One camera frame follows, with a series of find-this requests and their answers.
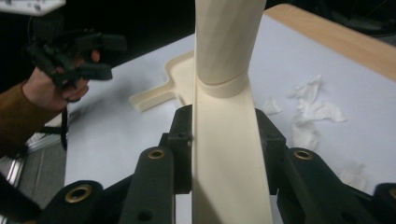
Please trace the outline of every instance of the cream plastic part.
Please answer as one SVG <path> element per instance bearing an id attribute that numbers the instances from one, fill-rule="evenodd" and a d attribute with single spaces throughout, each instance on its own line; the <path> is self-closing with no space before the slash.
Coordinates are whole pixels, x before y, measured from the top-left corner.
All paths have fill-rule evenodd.
<path id="1" fill-rule="evenodd" d="M 11 0 L 9 2 L 3 0 L 0 1 L 0 11 L 30 16 L 44 16 L 65 4 L 65 0 Z"/>
<path id="2" fill-rule="evenodd" d="M 160 87 L 132 95 L 129 103 L 138 111 L 148 110 L 168 100 L 177 98 L 182 105 L 192 104 L 194 77 L 193 51 L 180 55 L 166 66 L 167 81 Z"/>
<path id="3" fill-rule="evenodd" d="M 196 1 L 194 224 L 273 223 L 247 74 L 264 5 L 262 0 Z"/>
<path id="4" fill-rule="evenodd" d="M 265 0 L 196 1 L 195 63 L 203 83 L 222 84 L 248 71 L 264 6 Z"/>

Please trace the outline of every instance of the wooden surface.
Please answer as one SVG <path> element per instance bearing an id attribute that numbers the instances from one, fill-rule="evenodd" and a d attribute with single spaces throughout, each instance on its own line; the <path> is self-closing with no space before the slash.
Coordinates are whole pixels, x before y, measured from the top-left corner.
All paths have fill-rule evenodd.
<path id="1" fill-rule="evenodd" d="M 297 7 L 281 4 L 265 14 L 320 44 L 396 80 L 396 48 Z"/>

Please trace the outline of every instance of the white table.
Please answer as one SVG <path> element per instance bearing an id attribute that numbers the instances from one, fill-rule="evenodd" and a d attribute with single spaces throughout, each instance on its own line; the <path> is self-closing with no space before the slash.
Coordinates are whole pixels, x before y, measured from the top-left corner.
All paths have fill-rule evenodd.
<path id="1" fill-rule="evenodd" d="M 66 185 L 89 179 L 107 188 L 134 172 L 140 152 L 158 145 L 180 104 L 172 100 L 140 113 L 128 98 L 162 85 L 164 65 L 193 48 L 191 35 L 115 67 L 111 81 L 90 83 L 89 93 L 69 108 Z M 297 113 L 297 100 L 288 94 L 318 75 L 318 100 L 339 105 L 347 121 L 317 122 L 316 152 L 336 173 L 363 164 L 367 193 L 378 183 L 396 182 L 396 83 L 264 14 L 249 76 L 257 106 L 273 96 L 283 108 L 269 118 L 287 139 Z M 189 195 L 177 196 L 177 204 L 178 223 L 191 223 Z"/>

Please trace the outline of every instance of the brass insert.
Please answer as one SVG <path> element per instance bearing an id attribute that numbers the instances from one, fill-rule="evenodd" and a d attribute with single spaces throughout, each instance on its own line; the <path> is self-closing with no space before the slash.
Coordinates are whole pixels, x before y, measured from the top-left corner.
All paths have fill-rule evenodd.
<path id="1" fill-rule="evenodd" d="M 155 149 L 150 151 L 150 153 L 148 154 L 148 157 L 154 160 L 160 159 L 164 156 L 165 156 L 165 151 L 163 149 Z"/>
<path id="2" fill-rule="evenodd" d="M 294 151 L 294 156 L 300 160 L 310 161 L 314 158 L 312 153 L 303 150 Z"/>
<path id="3" fill-rule="evenodd" d="M 389 193 L 393 197 L 393 199 L 396 200 L 396 188 L 390 189 Z"/>
<path id="4" fill-rule="evenodd" d="M 92 193 L 91 185 L 80 185 L 73 189 L 70 189 L 67 192 L 66 196 L 64 196 L 64 200 L 68 203 L 78 203 L 83 201 L 84 199 L 88 198 Z"/>

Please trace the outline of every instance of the white tissue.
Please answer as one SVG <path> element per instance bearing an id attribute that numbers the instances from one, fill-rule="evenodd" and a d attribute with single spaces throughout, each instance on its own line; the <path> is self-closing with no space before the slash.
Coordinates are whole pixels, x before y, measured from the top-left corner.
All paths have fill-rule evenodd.
<path id="1" fill-rule="evenodd" d="M 265 99 L 262 112 L 264 112 L 265 115 L 273 115 L 282 112 L 282 108 L 277 104 L 276 99 L 270 96 Z"/>
<path id="2" fill-rule="evenodd" d="M 315 120 L 330 119 L 334 122 L 342 122 L 347 118 L 341 109 L 330 102 L 315 102 L 321 83 L 321 76 L 303 86 L 294 88 L 291 97 L 299 101 L 299 114 L 294 117 L 292 125 L 292 142 L 294 147 L 303 147 L 315 150 L 318 145 L 318 131 Z"/>
<path id="3" fill-rule="evenodd" d="M 338 178 L 354 189 L 364 191 L 366 176 L 363 174 L 364 164 L 351 162 L 348 166 L 340 169 Z"/>

